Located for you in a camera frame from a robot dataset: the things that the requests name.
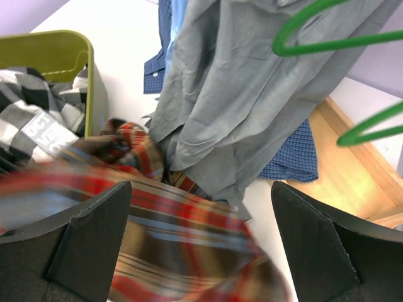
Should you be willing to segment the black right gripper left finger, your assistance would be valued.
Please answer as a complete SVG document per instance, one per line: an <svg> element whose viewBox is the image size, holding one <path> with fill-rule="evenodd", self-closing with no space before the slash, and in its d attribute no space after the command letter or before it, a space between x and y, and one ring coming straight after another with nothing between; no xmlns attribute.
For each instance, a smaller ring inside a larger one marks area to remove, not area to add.
<svg viewBox="0 0 403 302"><path fill-rule="evenodd" d="M1 235L1 301L106 301L131 193L121 182Z"/></svg>

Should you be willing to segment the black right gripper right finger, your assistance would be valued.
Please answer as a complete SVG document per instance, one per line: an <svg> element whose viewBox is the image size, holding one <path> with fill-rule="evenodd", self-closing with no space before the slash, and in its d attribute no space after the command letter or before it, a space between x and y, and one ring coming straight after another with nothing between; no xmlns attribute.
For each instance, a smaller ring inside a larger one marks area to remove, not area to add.
<svg viewBox="0 0 403 302"><path fill-rule="evenodd" d="M402 301L402 232L274 182L271 201L299 301Z"/></svg>

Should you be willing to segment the red plaid shirt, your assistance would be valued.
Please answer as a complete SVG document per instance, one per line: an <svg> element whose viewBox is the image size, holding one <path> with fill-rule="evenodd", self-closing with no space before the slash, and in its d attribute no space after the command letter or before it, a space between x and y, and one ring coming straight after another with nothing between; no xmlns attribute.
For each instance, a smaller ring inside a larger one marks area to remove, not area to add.
<svg viewBox="0 0 403 302"><path fill-rule="evenodd" d="M128 182L130 207L106 301L288 301L247 225L181 172L136 123L109 120L52 162L1 176L1 235Z"/></svg>

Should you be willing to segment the green hanger with metal hook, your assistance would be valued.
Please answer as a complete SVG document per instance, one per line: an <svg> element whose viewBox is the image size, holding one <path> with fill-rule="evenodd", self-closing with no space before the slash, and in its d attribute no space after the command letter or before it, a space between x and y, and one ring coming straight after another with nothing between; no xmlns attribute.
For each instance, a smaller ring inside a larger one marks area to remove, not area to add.
<svg viewBox="0 0 403 302"><path fill-rule="evenodd" d="M396 115L402 114L402 101L390 106L383 111L367 118L361 123L355 125L352 129L341 135L337 140L339 147L351 147L362 143L371 142L387 137L402 134L402 125L393 126L379 131L369 132L375 126L391 119Z"/></svg>

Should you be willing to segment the black white checkered shirt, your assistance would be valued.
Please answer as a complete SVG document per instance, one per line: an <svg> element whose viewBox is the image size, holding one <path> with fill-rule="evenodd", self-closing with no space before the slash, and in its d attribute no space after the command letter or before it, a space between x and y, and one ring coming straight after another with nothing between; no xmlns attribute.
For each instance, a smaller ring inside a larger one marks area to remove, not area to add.
<svg viewBox="0 0 403 302"><path fill-rule="evenodd" d="M47 81L31 67L1 70L1 174L51 161L84 136L88 68L72 82Z"/></svg>

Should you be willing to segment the green hanger of plaid shirt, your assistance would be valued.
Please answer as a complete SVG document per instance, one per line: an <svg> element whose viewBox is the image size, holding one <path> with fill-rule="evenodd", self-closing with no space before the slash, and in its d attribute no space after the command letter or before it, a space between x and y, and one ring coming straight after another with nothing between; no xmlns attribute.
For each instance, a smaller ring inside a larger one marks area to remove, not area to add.
<svg viewBox="0 0 403 302"><path fill-rule="evenodd" d="M312 53L330 52L347 48L366 47L374 44L388 43L402 40L402 31L389 31L374 35L358 36L344 40L333 40L329 42L312 43L290 47L286 45L288 38L298 31L311 17L326 9L344 4L344 0L319 0L306 8L303 8L293 18L288 20L281 30L276 34L272 43L273 52L280 57L294 57Z"/></svg>

